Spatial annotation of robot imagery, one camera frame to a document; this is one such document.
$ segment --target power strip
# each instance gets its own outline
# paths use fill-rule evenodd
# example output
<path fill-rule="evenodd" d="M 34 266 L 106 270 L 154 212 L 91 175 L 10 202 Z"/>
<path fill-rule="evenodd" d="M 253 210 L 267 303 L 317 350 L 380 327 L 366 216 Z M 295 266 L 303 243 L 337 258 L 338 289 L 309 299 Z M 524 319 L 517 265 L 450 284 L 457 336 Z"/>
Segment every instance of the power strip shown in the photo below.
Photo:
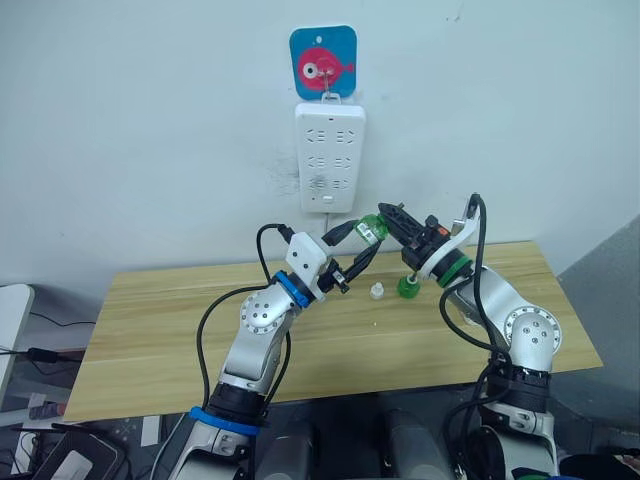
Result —
<path fill-rule="evenodd" d="M 338 103 L 301 103 L 295 117 L 302 209 L 349 212 L 360 170 L 364 109 Z"/>

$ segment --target red fish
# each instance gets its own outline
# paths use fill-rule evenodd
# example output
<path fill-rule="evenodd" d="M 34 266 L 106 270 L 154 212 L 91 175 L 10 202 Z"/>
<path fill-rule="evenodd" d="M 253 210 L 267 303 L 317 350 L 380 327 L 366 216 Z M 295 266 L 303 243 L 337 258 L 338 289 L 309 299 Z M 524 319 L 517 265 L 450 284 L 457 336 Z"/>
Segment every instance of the red fish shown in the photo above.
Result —
<path fill-rule="evenodd" d="M 343 66 L 338 57 L 323 47 L 305 50 L 298 59 L 298 78 L 310 90 L 323 91 L 326 86 L 331 87 L 344 71 L 353 72 L 353 64 Z"/>

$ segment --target white wall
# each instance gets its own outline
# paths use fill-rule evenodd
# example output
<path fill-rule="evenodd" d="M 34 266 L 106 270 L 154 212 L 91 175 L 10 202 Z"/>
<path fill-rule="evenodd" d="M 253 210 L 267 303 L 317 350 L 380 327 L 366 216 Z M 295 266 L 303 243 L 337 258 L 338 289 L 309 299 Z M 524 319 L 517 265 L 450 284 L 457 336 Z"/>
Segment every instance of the white wall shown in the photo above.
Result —
<path fill-rule="evenodd" d="M 114 272 L 254 260 L 267 221 L 320 231 L 288 37 L 340 23 L 369 119 L 356 214 L 449 223 L 477 190 L 489 240 L 535 239 L 559 273 L 638 213 L 635 0 L 6 0 L 0 283 L 93 315 Z"/>

